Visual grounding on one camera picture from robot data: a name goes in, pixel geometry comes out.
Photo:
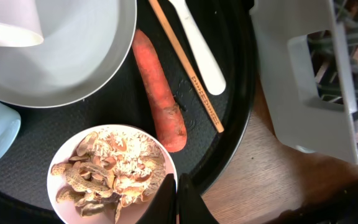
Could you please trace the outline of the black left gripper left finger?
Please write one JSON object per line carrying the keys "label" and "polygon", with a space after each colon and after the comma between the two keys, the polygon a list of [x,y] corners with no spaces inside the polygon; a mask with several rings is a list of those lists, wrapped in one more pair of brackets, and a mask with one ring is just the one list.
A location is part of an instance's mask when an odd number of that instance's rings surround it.
{"label": "black left gripper left finger", "polygon": [[177,187],[174,175],[168,174],[137,224],[176,223],[176,194]]}

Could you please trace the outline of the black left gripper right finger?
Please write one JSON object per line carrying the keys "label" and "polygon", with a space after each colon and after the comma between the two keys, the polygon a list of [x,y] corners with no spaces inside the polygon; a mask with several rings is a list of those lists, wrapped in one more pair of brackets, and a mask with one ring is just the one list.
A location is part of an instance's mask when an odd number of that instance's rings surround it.
{"label": "black left gripper right finger", "polygon": [[177,193],[180,224],[219,224],[208,210],[188,174],[180,176]]}

